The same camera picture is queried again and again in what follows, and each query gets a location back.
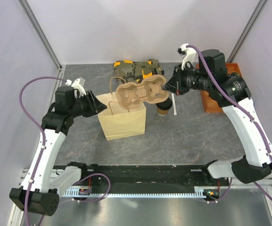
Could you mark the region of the cardboard cup carrier tray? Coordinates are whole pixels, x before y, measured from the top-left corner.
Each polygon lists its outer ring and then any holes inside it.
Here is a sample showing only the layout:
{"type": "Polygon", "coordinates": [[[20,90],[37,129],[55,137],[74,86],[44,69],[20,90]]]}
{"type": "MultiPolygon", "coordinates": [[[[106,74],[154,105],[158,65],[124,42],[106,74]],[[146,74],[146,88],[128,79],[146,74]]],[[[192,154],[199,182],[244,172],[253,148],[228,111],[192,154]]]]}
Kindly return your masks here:
{"type": "Polygon", "coordinates": [[[140,84],[127,82],[116,88],[116,98],[124,109],[134,109],[143,102],[158,104],[169,97],[169,92],[163,89],[167,80],[162,75],[154,75],[144,79],[140,84]]]}

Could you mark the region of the black plastic cup lid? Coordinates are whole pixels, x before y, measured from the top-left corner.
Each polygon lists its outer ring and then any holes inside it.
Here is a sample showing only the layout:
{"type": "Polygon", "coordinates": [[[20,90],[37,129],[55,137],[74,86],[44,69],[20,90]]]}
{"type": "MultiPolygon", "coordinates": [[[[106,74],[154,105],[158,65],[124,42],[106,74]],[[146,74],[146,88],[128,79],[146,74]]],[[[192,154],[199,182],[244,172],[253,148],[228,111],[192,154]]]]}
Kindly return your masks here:
{"type": "Polygon", "coordinates": [[[163,111],[168,111],[173,106],[173,104],[172,100],[168,98],[164,102],[157,103],[156,106],[163,111]]]}

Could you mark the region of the brown paper coffee cup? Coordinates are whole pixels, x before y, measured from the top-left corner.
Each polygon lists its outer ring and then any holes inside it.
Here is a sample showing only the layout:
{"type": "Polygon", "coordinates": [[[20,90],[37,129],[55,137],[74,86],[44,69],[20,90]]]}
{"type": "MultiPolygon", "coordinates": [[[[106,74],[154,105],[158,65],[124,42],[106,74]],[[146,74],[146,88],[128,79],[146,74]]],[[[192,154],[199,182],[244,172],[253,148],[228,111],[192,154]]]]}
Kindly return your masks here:
{"type": "Polygon", "coordinates": [[[168,98],[164,102],[157,103],[157,113],[161,116],[167,115],[169,110],[172,108],[172,105],[173,102],[170,98],[168,98]]]}

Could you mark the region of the brown paper bag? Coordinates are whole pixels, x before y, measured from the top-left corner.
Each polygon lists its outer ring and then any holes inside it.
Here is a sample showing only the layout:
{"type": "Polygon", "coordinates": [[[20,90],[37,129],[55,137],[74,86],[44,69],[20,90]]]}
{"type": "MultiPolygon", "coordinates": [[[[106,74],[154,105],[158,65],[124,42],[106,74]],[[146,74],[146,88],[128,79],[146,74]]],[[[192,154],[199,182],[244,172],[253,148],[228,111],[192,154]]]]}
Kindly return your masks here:
{"type": "Polygon", "coordinates": [[[106,140],[137,136],[145,133],[146,107],[141,104],[135,109],[123,109],[117,102],[112,89],[112,77],[109,80],[110,92],[97,96],[97,99],[107,106],[98,114],[98,119],[106,140]]]}

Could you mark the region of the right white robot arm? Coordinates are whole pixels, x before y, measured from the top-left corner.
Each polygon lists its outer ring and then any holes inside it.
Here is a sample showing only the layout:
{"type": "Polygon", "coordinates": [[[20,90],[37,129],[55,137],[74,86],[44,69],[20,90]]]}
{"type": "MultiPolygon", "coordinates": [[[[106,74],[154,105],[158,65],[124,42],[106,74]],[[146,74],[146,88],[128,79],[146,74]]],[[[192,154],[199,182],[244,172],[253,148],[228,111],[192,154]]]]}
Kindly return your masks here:
{"type": "Polygon", "coordinates": [[[207,92],[228,116],[245,151],[240,158],[206,164],[201,173],[202,182],[209,186],[218,178],[236,177],[248,184],[270,175],[272,144],[260,125],[244,79],[236,72],[228,72],[225,56],[218,49],[199,53],[198,68],[192,65],[196,50],[185,44],[177,51],[184,56],[183,61],[174,67],[172,77],[163,89],[176,95],[183,95],[191,89],[207,92]]]}

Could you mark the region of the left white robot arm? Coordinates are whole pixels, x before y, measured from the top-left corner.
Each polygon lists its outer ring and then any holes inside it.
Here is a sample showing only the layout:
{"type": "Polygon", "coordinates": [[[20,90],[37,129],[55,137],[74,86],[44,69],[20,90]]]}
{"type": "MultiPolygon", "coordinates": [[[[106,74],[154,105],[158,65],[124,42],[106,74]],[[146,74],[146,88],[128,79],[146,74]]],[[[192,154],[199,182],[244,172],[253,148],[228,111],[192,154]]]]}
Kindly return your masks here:
{"type": "Polygon", "coordinates": [[[9,193],[20,210],[46,216],[55,213],[60,197],[73,184],[88,182],[86,164],[73,161],[59,176],[51,179],[56,156],[74,119],[80,116],[88,118],[107,109],[90,90],[62,86],[56,90],[55,98],[42,118],[42,137],[28,174],[20,187],[11,189],[9,193]]]}

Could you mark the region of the white wrapped straw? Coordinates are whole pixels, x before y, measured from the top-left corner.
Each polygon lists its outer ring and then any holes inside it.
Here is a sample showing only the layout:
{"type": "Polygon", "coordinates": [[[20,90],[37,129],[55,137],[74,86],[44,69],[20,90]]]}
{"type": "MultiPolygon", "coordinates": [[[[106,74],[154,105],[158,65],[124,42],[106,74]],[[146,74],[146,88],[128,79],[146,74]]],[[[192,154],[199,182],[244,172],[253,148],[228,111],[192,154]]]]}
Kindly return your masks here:
{"type": "Polygon", "coordinates": [[[171,93],[171,96],[172,96],[172,104],[173,104],[174,115],[177,115],[177,111],[176,111],[176,101],[175,101],[175,95],[174,95],[174,93],[171,93]]]}

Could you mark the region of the camouflage folded cloth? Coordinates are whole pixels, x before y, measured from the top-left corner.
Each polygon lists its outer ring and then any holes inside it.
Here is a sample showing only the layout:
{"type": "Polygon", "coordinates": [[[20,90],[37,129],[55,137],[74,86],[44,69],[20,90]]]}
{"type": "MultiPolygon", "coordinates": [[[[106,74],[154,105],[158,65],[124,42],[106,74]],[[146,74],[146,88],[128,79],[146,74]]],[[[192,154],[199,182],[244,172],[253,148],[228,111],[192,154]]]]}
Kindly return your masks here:
{"type": "Polygon", "coordinates": [[[134,82],[140,84],[143,79],[153,75],[164,75],[157,59],[146,61],[120,60],[113,63],[114,74],[116,77],[122,77],[125,82],[134,82]]]}

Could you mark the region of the orange compartment organizer tray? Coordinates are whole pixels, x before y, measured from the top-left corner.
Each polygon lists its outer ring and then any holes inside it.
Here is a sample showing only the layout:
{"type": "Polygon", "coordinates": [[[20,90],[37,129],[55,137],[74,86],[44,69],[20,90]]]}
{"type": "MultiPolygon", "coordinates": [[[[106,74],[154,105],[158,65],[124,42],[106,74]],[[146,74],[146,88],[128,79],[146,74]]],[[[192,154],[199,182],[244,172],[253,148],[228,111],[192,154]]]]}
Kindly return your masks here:
{"type": "MultiPolygon", "coordinates": [[[[241,70],[237,63],[226,63],[226,68],[229,74],[237,73],[242,77],[241,70]]],[[[204,112],[206,113],[223,113],[222,108],[219,107],[218,103],[209,97],[208,92],[200,91],[201,100],[204,112]]]]}

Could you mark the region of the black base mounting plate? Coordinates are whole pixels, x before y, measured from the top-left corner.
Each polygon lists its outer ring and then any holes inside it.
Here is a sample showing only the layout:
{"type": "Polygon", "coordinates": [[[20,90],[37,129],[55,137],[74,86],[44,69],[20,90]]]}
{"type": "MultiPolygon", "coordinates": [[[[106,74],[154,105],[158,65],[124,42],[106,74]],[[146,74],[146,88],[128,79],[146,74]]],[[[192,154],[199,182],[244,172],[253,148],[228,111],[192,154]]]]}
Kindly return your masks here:
{"type": "Polygon", "coordinates": [[[193,193],[195,187],[228,186],[226,178],[214,179],[204,165],[97,165],[82,172],[80,186],[94,194],[193,193]]]}

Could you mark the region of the right aluminium frame post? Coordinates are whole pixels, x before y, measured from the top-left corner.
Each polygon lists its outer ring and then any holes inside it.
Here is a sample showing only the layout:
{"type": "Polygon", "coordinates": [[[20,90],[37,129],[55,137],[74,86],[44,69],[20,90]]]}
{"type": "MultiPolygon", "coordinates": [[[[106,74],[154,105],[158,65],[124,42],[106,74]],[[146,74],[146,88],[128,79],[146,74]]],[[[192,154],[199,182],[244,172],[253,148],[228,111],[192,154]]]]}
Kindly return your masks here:
{"type": "Polygon", "coordinates": [[[236,41],[230,55],[228,56],[226,62],[232,63],[236,58],[238,52],[240,51],[242,45],[244,44],[246,38],[248,37],[249,33],[251,32],[252,28],[254,27],[256,21],[258,20],[259,16],[261,15],[263,9],[265,8],[268,0],[259,0],[257,5],[255,6],[251,16],[249,17],[245,27],[243,28],[238,40],[236,41]]]}

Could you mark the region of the aluminium frame post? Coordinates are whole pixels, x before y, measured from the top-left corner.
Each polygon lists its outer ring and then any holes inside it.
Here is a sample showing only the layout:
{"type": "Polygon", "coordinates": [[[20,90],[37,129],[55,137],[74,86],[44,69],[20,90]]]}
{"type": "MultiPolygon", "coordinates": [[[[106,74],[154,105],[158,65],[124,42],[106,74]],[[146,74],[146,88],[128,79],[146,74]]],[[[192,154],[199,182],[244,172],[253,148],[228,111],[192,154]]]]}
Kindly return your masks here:
{"type": "Polygon", "coordinates": [[[257,5],[255,6],[251,16],[249,17],[245,27],[243,28],[238,40],[236,41],[230,55],[228,56],[226,62],[232,63],[236,58],[238,52],[240,51],[242,45],[244,44],[246,38],[248,37],[249,33],[251,32],[252,28],[254,27],[256,21],[258,20],[259,16],[261,15],[263,9],[265,8],[268,0],[259,0],[257,5]]]}
{"type": "Polygon", "coordinates": [[[38,19],[36,18],[30,4],[27,0],[18,0],[18,3],[20,4],[21,8],[25,12],[28,20],[30,21],[32,27],[34,28],[37,36],[39,37],[41,43],[43,44],[45,50],[47,51],[49,57],[51,58],[53,64],[58,69],[58,71],[61,71],[62,64],[58,60],[54,50],[52,49],[52,46],[50,45],[41,25],[39,24],[38,19]]]}

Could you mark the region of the left aluminium frame post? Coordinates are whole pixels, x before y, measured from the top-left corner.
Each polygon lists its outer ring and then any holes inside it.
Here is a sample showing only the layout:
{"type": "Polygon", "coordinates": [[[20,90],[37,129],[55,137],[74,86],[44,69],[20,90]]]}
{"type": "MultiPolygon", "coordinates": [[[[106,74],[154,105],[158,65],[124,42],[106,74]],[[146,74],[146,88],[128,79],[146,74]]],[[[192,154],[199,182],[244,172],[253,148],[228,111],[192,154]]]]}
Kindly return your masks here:
{"type": "Polygon", "coordinates": [[[20,4],[21,8],[25,12],[28,20],[30,21],[32,27],[34,28],[37,36],[39,37],[41,43],[43,44],[45,50],[47,51],[49,57],[51,58],[53,64],[58,69],[58,71],[61,71],[62,64],[58,60],[54,50],[52,49],[52,46],[50,45],[41,25],[39,24],[38,19],[36,18],[30,4],[27,0],[18,0],[18,3],[20,4]]]}

